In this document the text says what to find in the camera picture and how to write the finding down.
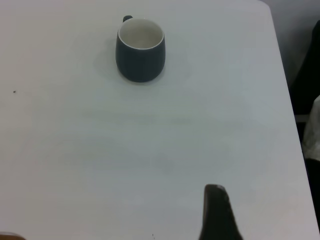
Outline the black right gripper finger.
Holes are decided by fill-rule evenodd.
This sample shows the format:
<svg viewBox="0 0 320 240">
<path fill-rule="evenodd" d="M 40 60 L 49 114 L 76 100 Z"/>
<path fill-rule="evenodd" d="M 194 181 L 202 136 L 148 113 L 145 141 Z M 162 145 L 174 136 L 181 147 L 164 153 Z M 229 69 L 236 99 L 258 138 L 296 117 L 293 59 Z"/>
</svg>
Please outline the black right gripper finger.
<svg viewBox="0 0 320 240">
<path fill-rule="evenodd" d="M 241 240 L 226 189 L 217 184 L 204 188 L 200 240 Z"/>
</svg>

